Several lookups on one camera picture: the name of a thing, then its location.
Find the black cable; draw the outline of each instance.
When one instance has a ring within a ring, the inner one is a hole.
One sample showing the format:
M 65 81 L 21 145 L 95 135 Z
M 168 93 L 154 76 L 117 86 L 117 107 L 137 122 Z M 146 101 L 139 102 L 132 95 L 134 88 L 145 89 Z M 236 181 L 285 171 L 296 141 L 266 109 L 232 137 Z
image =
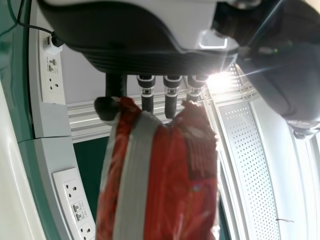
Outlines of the black cable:
M 49 31 L 48 29 L 45 29 L 43 27 L 39 27 L 39 26 L 33 26 L 33 25 L 29 25 L 29 24 L 25 24 L 23 22 L 21 22 L 21 15 L 22 15 L 22 11 L 24 9 L 24 5 L 25 5 L 25 0 L 21 0 L 21 4 L 20 4 L 20 8 L 19 8 L 19 13 L 18 13 L 18 18 L 17 18 L 17 22 L 19 25 L 25 27 L 25 28 L 30 28 L 30 29 L 37 29 L 37 30 L 41 30 L 44 31 L 50 35 L 53 35 L 54 33 L 52 31 Z

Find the switch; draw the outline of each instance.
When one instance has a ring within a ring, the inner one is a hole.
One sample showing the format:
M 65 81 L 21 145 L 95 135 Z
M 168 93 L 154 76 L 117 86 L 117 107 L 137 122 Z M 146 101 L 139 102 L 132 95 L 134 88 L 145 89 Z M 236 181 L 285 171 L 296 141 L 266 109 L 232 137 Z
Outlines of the switch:
M 55 65 L 56 65 L 56 60 L 55 60 L 55 59 L 52 59 L 52 60 L 49 61 L 49 63 L 51 63 L 52 65 L 55 66 Z
M 86 211 L 81 211 L 79 213 L 76 213 L 74 215 L 76 222 L 80 222 L 81 220 L 85 219 L 87 217 Z
M 71 206 L 71 208 L 72 208 L 72 211 L 73 211 L 74 213 L 77 213 L 77 212 L 79 212 L 80 210 L 84 209 L 84 204 L 83 204 L 82 201 L 79 201 L 79 202 L 73 204 L 73 205 Z

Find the teal wall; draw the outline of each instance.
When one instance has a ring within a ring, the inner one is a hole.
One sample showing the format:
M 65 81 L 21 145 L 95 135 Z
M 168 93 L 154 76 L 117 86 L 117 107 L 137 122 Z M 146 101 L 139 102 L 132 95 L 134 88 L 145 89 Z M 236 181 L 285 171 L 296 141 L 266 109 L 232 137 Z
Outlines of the teal wall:
M 105 158 L 107 143 L 108 137 L 102 137 L 73 144 L 84 191 L 94 220 L 96 220 L 101 170 Z M 228 226 L 221 202 L 219 203 L 219 217 L 220 240 L 230 240 Z
M 40 177 L 28 91 L 28 29 L 17 25 L 21 0 L 0 1 L 0 81 L 25 173 L 47 240 L 61 240 Z M 21 20 L 29 22 L 30 0 Z
M 24 9 L 30 8 L 26 0 Z M 33 139 L 27 82 L 28 30 L 17 25 L 21 0 L 0 1 L 0 81 L 17 142 Z M 21 20 L 28 22 L 29 14 Z

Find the plastic bag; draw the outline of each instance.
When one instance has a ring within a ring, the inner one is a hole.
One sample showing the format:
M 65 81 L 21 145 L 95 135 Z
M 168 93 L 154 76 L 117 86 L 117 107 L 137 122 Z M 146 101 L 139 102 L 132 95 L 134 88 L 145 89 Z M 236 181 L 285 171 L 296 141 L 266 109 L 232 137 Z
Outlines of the plastic bag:
M 169 126 L 122 97 L 108 140 L 97 240 L 218 240 L 217 141 L 185 102 Z

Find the wall socket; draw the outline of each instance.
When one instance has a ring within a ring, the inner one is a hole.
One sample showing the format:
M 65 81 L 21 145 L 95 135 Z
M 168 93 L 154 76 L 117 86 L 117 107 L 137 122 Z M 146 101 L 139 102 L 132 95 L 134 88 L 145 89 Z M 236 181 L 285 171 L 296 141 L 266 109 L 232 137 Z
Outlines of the wall socket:
M 61 210 L 73 240 L 94 240 L 96 225 L 77 168 L 52 174 Z
M 66 104 L 61 70 L 60 53 L 52 55 L 44 50 L 44 39 L 49 34 L 39 31 L 39 65 L 42 101 L 52 104 Z

